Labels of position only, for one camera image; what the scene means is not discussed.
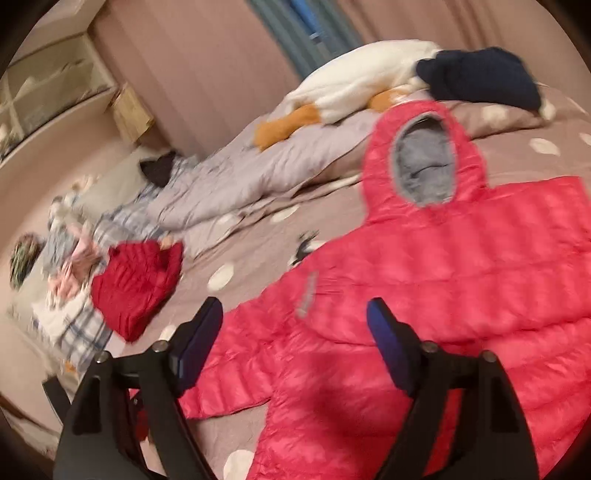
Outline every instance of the dark red puffer jacket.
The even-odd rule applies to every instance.
[[[170,297],[183,264],[183,244],[160,250],[155,240],[109,248],[106,270],[92,280],[92,303],[105,323],[135,342]]]

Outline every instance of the orange plush foot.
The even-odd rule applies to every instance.
[[[368,108],[376,112],[383,113],[393,105],[398,105],[400,100],[408,95],[408,90],[404,87],[392,88],[379,93],[369,99]]]
[[[304,105],[279,120],[261,123],[256,128],[254,144],[263,151],[277,142],[286,140],[299,128],[320,122],[320,113],[316,105]]]

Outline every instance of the window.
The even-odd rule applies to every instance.
[[[250,0],[302,78],[362,45],[332,0]]]

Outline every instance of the floor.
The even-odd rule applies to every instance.
[[[79,124],[57,137],[35,168],[22,173],[0,196],[0,391],[20,409],[47,427],[60,423],[41,388],[46,369],[4,315],[13,292],[9,287],[9,259],[15,240],[25,232],[47,233],[51,200],[85,174],[101,174],[122,160],[132,147],[124,143],[108,113]]]

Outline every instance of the pink clothing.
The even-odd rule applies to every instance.
[[[88,279],[90,269],[101,258],[98,245],[87,232],[75,225],[69,225],[68,230],[79,238],[78,244],[58,274],[48,279],[49,295],[58,303],[67,302],[76,296]]]

